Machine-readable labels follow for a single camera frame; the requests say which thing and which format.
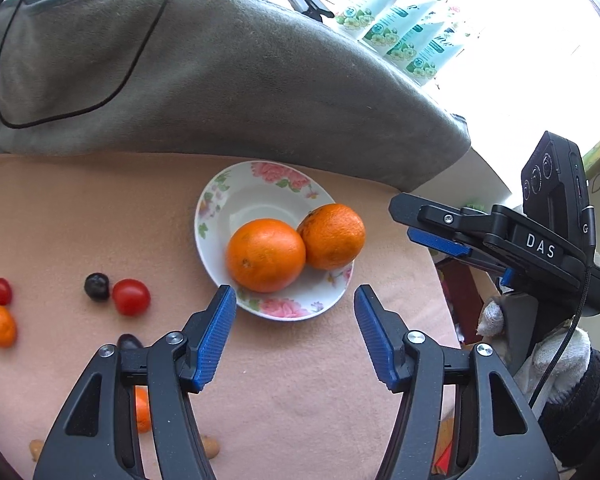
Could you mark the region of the black sleeved right forearm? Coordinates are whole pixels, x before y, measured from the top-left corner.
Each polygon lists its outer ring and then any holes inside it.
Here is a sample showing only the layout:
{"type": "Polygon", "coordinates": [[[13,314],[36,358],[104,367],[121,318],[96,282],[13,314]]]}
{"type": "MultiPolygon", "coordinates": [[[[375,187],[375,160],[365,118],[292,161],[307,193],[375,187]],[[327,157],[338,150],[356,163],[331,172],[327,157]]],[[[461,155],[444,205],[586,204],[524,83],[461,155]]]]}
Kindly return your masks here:
{"type": "Polygon", "coordinates": [[[540,417],[550,450],[577,479],[600,479],[600,352],[566,400],[547,403],[540,417]]]}

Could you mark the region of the white gloved right hand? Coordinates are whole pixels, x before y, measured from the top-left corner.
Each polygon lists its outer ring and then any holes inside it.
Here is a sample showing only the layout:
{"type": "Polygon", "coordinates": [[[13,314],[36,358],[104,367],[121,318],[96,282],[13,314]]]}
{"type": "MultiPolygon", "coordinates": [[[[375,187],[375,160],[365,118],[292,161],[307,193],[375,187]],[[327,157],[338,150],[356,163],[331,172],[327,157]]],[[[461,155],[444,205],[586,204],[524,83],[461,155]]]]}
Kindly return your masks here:
{"type": "Polygon", "coordinates": [[[477,334],[501,358],[533,413],[540,417],[546,404],[566,402],[583,379],[591,362],[591,338],[585,330],[576,327],[545,382],[541,382],[569,327],[562,323],[551,330],[539,342],[532,344],[531,353],[519,365],[514,365],[513,337],[509,335],[503,311],[511,299],[510,295],[489,298],[480,312],[477,334]]]}

